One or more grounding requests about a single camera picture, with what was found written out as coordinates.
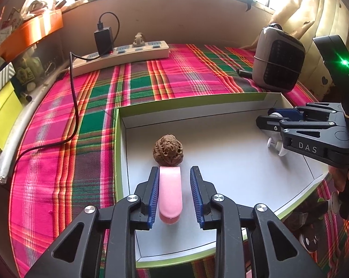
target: blue gripper pad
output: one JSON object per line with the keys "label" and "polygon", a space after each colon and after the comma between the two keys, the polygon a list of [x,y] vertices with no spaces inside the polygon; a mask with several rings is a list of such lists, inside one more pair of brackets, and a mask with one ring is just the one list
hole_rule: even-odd
{"label": "blue gripper pad", "polygon": [[190,169],[190,185],[192,200],[194,201],[196,220],[199,223],[200,228],[203,228],[205,222],[203,214],[203,201],[200,196],[199,186],[193,168]]}
{"label": "blue gripper pad", "polygon": [[156,171],[155,181],[153,185],[153,191],[149,200],[149,208],[148,208],[148,226],[151,229],[155,222],[156,208],[158,206],[158,198],[159,198],[159,169]]}
{"label": "blue gripper pad", "polygon": [[270,108],[268,115],[272,113],[279,113],[283,117],[289,118],[291,121],[303,120],[303,114],[296,108]]}

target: white box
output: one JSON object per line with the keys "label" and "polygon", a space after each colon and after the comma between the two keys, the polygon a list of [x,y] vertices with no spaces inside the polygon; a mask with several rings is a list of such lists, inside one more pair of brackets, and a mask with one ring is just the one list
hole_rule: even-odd
{"label": "white box", "polygon": [[256,126],[272,107],[292,107],[280,93],[210,95],[154,101],[118,109],[115,181],[118,199],[147,181],[155,142],[173,134],[183,144],[183,210],[173,225],[158,214],[150,231],[136,232],[137,267],[189,262],[215,252],[216,231],[196,221],[190,168],[240,205],[264,203],[279,218],[296,208],[327,175],[328,166],[294,152],[279,157]]}

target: striped box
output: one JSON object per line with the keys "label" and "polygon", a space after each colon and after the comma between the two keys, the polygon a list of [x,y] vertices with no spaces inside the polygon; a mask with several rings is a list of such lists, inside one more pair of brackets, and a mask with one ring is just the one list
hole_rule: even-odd
{"label": "striped box", "polygon": [[9,63],[3,70],[0,71],[0,90],[6,85],[7,82],[16,74],[16,71],[12,65]]}

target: power strip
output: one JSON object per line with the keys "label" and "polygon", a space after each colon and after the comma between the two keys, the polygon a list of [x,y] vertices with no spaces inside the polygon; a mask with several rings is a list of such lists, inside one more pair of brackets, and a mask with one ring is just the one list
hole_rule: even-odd
{"label": "power strip", "polygon": [[[96,56],[98,56],[97,52],[86,55],[84,58],[94,58]],[[126,45],[114,48],[112,53],[103,55],[97,60],[85,61],[77,58],[73,62],[73,74],[78,76],[110,66],[167,57],[169,57],[169,47],[164,41],[146,42],[141,47]]]}

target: orange box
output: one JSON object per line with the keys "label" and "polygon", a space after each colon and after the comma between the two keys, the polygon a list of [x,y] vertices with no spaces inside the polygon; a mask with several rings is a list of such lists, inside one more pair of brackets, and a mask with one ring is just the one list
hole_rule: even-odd
{"label": "orange box", "polygon": [[0,57],[10,62],[31,45],[63,26],[60,9],[36,16],[22,24],[4,40],[0,45]]}

